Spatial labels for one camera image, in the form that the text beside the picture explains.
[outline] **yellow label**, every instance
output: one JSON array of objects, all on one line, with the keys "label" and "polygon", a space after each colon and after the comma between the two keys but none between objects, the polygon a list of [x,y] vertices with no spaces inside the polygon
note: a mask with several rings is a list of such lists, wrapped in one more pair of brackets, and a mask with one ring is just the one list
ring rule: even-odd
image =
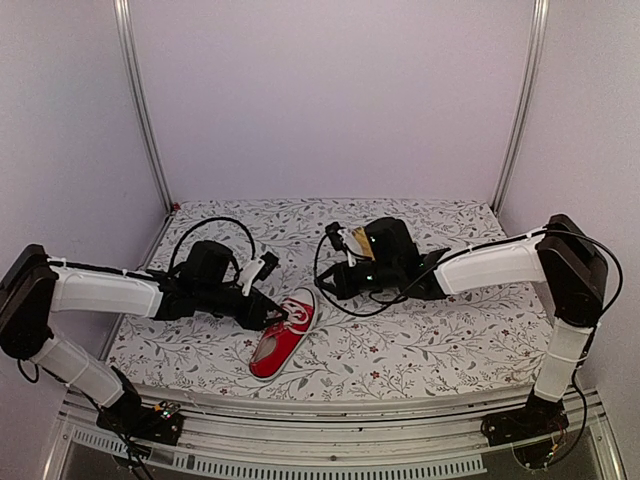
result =
[{"label": "yellow label", "polygon": [[369,239],[367,238],[367,234],[364,232],[364,227],[358,227],[353,232],[351,232],[353,238],[356,239],[360,248],[362,248],[362,254],[365,257],[370,257],[375,260],[373,256],[373,250],[371,249],[371,244],[369,243]]}]

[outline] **floral tablecloth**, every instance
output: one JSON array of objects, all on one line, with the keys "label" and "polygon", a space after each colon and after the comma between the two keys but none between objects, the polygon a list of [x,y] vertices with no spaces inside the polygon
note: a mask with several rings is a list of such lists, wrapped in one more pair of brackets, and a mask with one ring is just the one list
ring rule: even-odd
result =
[{"label": "floral tablecloth", "polygon": [[[276,301],[298,286],[313,285],[315,248],[324,226],[333,221],[359,226],[396,216],[406,222],[421,252],[504,237],[489,207],[470,201],[187,202],[151,267],[166,268],[182,233],[214,215],[242,221],[259,252],[280,258],[281,266],[256,284]],[[249,258],[240,229],[214,223],[194,232],[178,260],[201,239],[228,245],[241,264]],[[327,242],[321,266],[342,260]],[[166,323],[127,316],[108,361],[135,383],[214,395],[324,401],[439,396],[531,384],[552,329],[529,284],[483,288],[442,301],[408,300],[368,319],[341,313],[318,297],[316,329],[270,383],[254,379],[247,365],[260,333],[201,313]],[[377,307],[366,296],[344,305],[359,311]]]}]

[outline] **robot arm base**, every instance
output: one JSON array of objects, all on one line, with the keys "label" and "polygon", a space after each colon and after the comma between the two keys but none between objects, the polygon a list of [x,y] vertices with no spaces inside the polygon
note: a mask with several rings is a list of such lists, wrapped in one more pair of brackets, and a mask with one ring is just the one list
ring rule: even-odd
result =
[{"label": "robot arm base", "polygon": [[532,391],[524,407],[485,416],[481,431],[493,447],[549,435],[568,426],[562,400],[549,402]]},{"label": "robot arm base", "polygon": [[165,445],[177,445],[184,417],[177,413],[180,405],[162,402],[155,407],[142,405],[140,395],[116,368],[124,393],[112,406],[100,409],[96,425],[105,430]]}]

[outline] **white enclosure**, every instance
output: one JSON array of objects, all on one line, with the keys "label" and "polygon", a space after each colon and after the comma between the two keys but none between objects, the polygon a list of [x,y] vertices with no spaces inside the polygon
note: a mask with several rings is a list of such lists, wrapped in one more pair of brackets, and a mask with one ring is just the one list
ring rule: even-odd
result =
[{"label": "white enclosure", "polygon": [[489,200],[527,1],[132,2],[177,200]]}]

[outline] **shoe lace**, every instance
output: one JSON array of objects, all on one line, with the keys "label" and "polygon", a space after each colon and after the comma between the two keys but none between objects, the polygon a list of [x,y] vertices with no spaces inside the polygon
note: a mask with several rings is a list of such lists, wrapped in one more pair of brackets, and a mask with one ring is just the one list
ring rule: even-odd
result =
[{"label": "shoe lace", "polygon": [[307,312],[302,306],[291,300],[285,300],[281,306],[289,313],[289,316],[284,321],[285,328],[296,335],[306,335],[309,333],[308,331],[302,332],[293,327],[294,325],[305,325],[309,321],[306,318]]}]

